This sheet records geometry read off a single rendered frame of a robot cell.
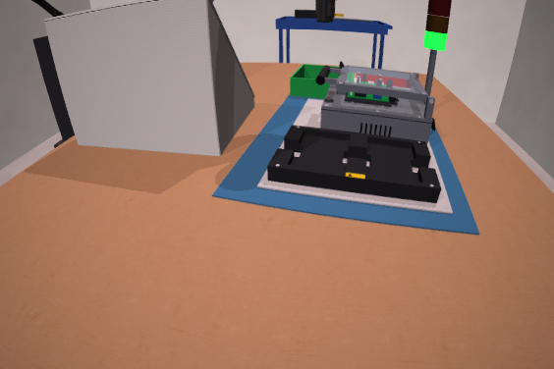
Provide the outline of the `green bin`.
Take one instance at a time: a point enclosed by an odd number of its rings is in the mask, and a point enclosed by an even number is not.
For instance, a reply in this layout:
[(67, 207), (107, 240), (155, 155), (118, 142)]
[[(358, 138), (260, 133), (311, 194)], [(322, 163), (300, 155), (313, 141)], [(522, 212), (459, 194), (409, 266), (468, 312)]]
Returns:
[[(290, 77), (290, 96), (324, 99), (331, 83), (319, 85), (315, 81), (323, 67), (321, 65), (302, 64)], [(339, 74), (329, 73), (328, 77), (337, 79)]]

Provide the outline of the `green circuit board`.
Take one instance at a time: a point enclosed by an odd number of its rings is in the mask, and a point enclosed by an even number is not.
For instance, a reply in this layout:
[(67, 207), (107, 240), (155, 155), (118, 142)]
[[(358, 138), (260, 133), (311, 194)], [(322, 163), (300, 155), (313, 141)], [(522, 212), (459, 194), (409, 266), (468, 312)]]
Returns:
[(366, 100), (374, 100), (374, 101), (382, 101), (382, 102), (389, 102), (389, 98), (387, 96), (362, 94), (362, 93), (356, 93), (356, 92), (353, 92), (353, 95), (350, 95), (350, 92), (348, 92), (347, 97), (358, 98), (358, 99), (366, 99)]

